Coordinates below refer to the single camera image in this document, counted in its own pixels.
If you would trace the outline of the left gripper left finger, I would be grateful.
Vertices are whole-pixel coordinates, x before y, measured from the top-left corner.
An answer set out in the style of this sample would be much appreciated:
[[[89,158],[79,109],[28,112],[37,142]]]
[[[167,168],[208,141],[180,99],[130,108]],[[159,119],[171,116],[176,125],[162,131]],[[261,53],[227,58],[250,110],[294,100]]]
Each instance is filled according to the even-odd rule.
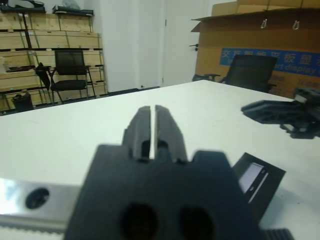
[[[130,156],[139,161],[149,161],[151,148],[151,109],[140,107],[124,130],[122,145],[127,146]]]

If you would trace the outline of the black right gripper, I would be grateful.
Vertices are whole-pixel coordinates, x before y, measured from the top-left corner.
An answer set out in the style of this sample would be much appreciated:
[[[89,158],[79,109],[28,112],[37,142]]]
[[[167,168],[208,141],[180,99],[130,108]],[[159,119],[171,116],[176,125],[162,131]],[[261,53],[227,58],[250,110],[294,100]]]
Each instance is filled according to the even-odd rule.
[[[297,87],[294,101],[261,100],[241,108],[251,120],[276,124],[293,139],[312,140],[320,136],[320,91]]]

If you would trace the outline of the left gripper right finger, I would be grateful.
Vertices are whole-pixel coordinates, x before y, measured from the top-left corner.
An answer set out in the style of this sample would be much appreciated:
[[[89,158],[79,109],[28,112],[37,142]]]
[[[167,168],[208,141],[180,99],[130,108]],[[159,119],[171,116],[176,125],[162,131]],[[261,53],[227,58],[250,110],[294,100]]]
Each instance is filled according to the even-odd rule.
[[[173,163],[186,164],[187,152],[183,134],[168,108],[155,106],[154,154],[165,150]]]

